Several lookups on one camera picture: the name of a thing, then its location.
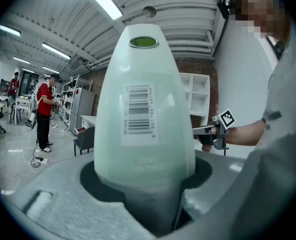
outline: ceiling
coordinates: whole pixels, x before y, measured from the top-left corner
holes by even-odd
[[[48,74],[42,69],[45,66],[59,71],[66,79],[69,75],[106,67],[123,29],[150,23],[160,26],[169,43],[184,44],[173,44],[177,57],[211,57],[224,24],[217,1],[114,0],[118,6],[124,4],[124,8],[121,8],[123,16],[113,21],[94,0],[15,0],[0,24],[21,31],[21,36],[0,30],[0,51],[9,58],[16,56],[30,61],[30,65],[24,65],[27,69]],[[143,15],[145,6],[155,7],[156,16]],[[204,45],[210,42],[207,31],[212,38],[209,46]],[[43,42],[72,59],[44,49]]]

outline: white floor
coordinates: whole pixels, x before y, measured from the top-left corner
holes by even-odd
[[[28,131],[28,127],[24,124],[27,120],[25,115],[22,116],[22,121],[19,118],[19,124],[17,126],[15,126],[13,120],[9,123],[9,118],[10,115],[5,113],[5,116],[0,119],[2,127],[7,131],[3,134],[4,139],[2,139],[0,134],[0,193],[6,195],[11,195],[14,191],[19,190],[33,178],[37,177],[39,172],[46,170],[52,164],[60,163],[57,160],[73,157],[73,140],[77,138],[71,132],[68,132],[67,126],[63,123],[59,115],[56,114],[55,118],[51,120],[51,124],[53,126],[57,125],[57,127],[50,126],[49,132],[49,140],[54,145],[50,146],[52,151],[46,153],[40,151],[39,145],[36,147],[37,126],[32,131]],[[33,168],[28,164],[25,165],[24,155],[27,157],[29,152],[32,154],[32,150],[35,147],[34,155],[41,155],[50,162],[47,164],[42,163],[38,168]],[[31,162],[32,158],[33,156],[30,155],[28,161]]]

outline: person in red shirt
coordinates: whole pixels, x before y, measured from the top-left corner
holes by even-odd
[[[18,80],[19,72],[14,73],[14,78],[10,82],[8,97],[12,97],[14,100],[17,97],[17,91],[20,86],[20,81]]]
[[[52,74],[50,78],[41,84],[37,99],[40,101],[37,113],[37,136],[39,141],[39,147],[44,152],[51,152],[51,149],[47,146],[53,145],[53,142],[49,142],[49,129],[50,129],[50,116],[52,105],[58,106],[59,104],[52,100],[52,87],[61,83],[58,74]]]

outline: barcode label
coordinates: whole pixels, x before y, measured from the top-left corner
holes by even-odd
[[[125,85],[121,142],[123,146],[157,145],[158,129],[153,83]]]

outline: red shirt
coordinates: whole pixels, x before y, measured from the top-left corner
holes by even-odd
[[[49,100],[52,100],[52,87],[50,87],[47,82],[44,82],[43,84],[41,84],[39,88],[38,101],[41,99],[41,97],[47,97]],[[38,106],[38,112],[44,116],[50,116],[51,107],[52,105],[46,104],[43,102],[43,100],[40,100],[40,103]]]
[[[13,90],[12,87],[19,88],[19,86],[20,86],[20,81],[18,79],[13,78],[10,83],[10,89],[8,91],[8,94],[10,95],[16,94],[15,90]]]

